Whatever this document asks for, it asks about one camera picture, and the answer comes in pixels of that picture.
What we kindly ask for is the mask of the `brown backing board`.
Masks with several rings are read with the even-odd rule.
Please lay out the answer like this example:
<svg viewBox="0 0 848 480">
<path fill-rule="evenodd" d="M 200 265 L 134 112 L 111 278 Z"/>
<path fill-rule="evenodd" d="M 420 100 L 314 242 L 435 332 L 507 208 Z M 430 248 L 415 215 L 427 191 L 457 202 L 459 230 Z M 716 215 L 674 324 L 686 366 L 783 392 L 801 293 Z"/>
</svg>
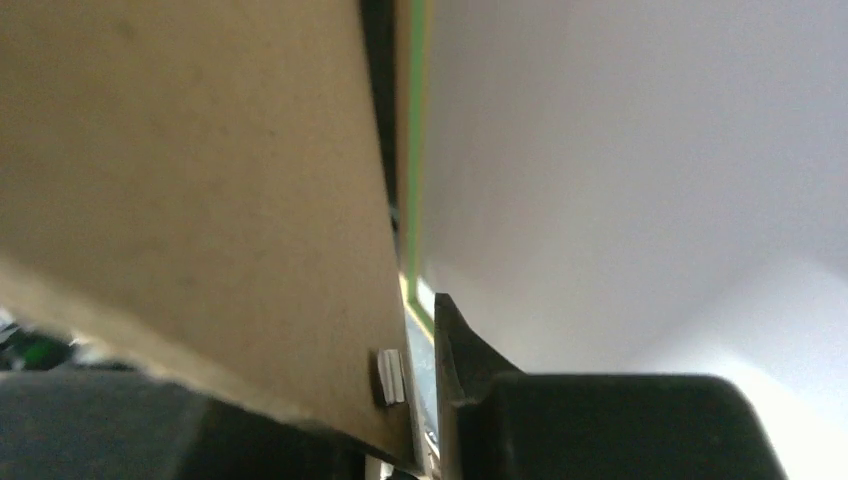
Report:
<svg viewBox="0 0 848 480">
<path fill-rule="evenodd" d="M 410 469 L 354 1 L 5 1 L 1 303 Z"/>
</svg>

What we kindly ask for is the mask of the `wooden picture frame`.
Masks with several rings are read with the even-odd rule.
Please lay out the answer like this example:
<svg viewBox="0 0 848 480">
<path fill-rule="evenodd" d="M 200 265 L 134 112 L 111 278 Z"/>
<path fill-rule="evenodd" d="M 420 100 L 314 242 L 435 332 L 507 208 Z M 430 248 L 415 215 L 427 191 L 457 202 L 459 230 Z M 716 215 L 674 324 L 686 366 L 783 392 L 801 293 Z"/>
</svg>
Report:
<svg viewBox="0 0 848 480">
<path fill-rule="evenodd" d="M 425 306 L 421 266 L 432 3 L 395 1 L 393 6 L 400 279 L 405 313 L 433 347 L 434 314 Z"/>
</svg>

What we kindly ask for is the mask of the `landscape photo print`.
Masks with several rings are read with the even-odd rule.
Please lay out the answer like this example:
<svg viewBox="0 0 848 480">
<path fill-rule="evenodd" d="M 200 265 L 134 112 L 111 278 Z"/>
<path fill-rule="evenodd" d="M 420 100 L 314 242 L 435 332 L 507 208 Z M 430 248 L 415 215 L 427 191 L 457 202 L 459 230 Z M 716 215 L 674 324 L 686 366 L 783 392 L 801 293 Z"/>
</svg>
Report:
<svg viewBox="0 0 848 480">
<path fill-rule="evenodd" d="M 846 3 L 428 12 L 428 289 L 527 371 L 724 377 L 845 478 Z"/>
</svg>

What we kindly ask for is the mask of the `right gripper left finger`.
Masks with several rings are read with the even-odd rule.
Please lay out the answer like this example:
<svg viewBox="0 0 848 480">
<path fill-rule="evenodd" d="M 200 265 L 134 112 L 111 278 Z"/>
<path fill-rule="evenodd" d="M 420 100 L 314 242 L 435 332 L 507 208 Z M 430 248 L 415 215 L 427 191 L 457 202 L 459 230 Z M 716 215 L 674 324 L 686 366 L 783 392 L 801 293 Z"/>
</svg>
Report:
<svg viewBox="0 0 848 480">
<path fill-rule="evenodd" d="M 140 373 L 1 375 L 4 479 L 365 479 L 369 457 L 398 464 Z"/>
</svg>

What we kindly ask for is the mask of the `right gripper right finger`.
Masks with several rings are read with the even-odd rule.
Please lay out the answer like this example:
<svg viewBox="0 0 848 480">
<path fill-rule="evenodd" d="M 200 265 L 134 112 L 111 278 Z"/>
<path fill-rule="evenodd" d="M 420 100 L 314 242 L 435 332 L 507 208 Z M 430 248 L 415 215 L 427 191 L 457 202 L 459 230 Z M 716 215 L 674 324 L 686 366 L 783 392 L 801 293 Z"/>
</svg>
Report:
<svg viewBox="0 0 848 480">
<path fill-rule="evenodd" d="M 750 402 L 711 375 L 530 374 L 434 302 L 446 479 L 783 479 Z"/>
</svg>

